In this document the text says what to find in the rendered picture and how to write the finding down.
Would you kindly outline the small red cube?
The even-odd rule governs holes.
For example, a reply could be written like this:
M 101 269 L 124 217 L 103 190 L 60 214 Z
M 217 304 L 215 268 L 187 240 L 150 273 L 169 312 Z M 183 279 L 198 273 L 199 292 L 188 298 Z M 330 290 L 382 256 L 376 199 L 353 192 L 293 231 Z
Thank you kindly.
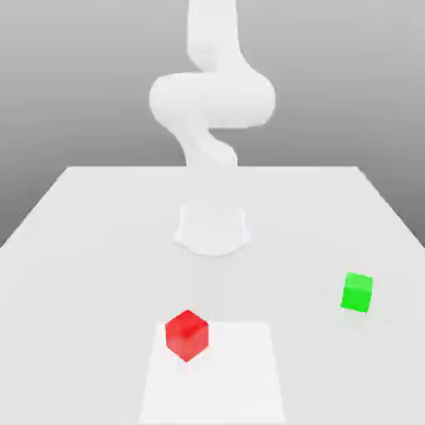
M 209 323 L 191 310 L 185 310 L 164 326 L 166 346 L 189 362 L 208 347 Z

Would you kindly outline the small green cube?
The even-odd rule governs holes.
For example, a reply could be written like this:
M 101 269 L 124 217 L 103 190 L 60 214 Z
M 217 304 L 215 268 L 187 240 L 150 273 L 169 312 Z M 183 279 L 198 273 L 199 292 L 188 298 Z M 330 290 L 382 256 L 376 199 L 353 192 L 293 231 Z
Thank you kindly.
M 340 306 L 348 310 L 367 313 L 372 296 L 373 278 L 347 272 Z

